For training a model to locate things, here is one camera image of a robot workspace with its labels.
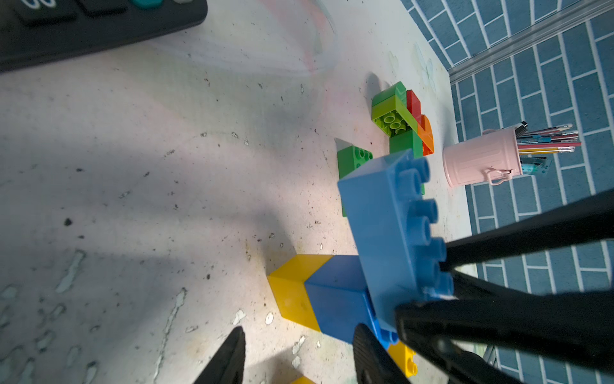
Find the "green lego brick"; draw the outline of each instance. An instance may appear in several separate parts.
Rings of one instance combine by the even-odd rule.
[[[414,151],[414,159],[424,156],[422,139],[414,130],[403,132],[400,135],[390,138],[391,154],[394,152],[405,151],[406,149],[412,149]],[[424,195],[424,184],[422,184],[421,189],[422,194]]]
[[[416,130],[418,122],[397,95],[371,107],[371,119],[388,137],[394,137],[408,127]]]
[[[407,89],[405,89],[405,86],[403,85],[403,83],[398,82],[395,85],[391,86],[390,88],[385,89],[379,92],[377,95],[375,95],[373,99],[371,100],[371,106],[379,104],[382,101],[394,95],[397,95],[401,99],[401,102],[403,103],[403,105],[407,104]]]
[[[337,165],[339,166],[339,180],[373,158],[373,154],[356,146],[349,146],[337,152]],[[341,204],[341,214],[346,217],[345,208]]]

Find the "cup handle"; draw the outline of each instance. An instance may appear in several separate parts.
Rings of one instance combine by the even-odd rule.
[[[491,173],[493,172],[497,172],[498,174],[504,175],[503,178],[498,181],[498,182],[492,182],[492,178],[491,178]],[[498,186],[499,184],[503,184],[506,181],[509,181],[512,179],[512,175],[511,175],[511,171],[508,170],[496,170],[494,168],[489,168],[488,171],[486,171],[486,178],[488,179],[488,184],[492,185],[492,186]]]

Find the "teal remote button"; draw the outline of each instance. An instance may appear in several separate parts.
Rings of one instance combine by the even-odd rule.
[[[132,0],[132,3],[139,8],[151,9],[159,7],[162,0]]]

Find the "pink pencil holder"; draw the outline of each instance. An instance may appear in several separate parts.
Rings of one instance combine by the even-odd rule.
[[[514,128],[486,130],[480,137],[444,148],[443,169],[451,187],[483,181],[498,186],[522,174]]]

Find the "blue lego brick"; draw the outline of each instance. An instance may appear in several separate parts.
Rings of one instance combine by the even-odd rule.
[[[362,323],[384,349],[398,342],[396,333],[379,326],[358,256],[333,256],[305,281],[305,289],[322,333],[351,344]]]
[[[437,300],[453,292],[442,273],[446,244],[430,236],[435,200],[423,200],[430,170],[410,150],[370,160],[338,183],[376,317],[395,331],[394,310],[412,300]]]

